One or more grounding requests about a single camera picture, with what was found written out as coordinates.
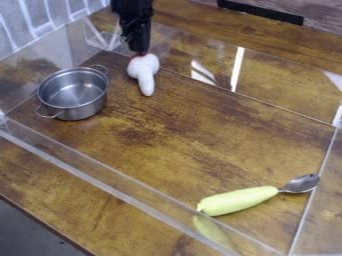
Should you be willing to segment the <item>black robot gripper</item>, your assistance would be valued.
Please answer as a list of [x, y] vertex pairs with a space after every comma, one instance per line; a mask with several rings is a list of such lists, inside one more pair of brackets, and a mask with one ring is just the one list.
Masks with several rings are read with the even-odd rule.
[[130, 50], [137, 53], [147, 53], [151, 40], [150, 20], [154, 14], [154, 0], [110, 1], [111, 11], [119, 15], [122, 36], [125, 37]]

